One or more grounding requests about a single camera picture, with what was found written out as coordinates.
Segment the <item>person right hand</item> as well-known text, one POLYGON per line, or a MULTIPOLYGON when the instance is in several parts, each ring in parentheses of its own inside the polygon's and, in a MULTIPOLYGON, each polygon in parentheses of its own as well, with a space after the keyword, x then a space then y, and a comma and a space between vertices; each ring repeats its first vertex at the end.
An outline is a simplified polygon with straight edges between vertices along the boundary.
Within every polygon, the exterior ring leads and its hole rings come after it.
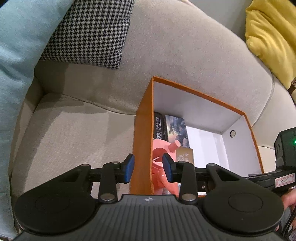
POLYGON ((281 197, 283 206, 284 206, 284 211, 286 211, 287 209, 289 209, 291 212, 293 212, 295 210, 295 203, 296 203, 296 190, 295 189, 291 189, 289 190, 289 192, 287 192, 286 194, 284 194, 281 197))

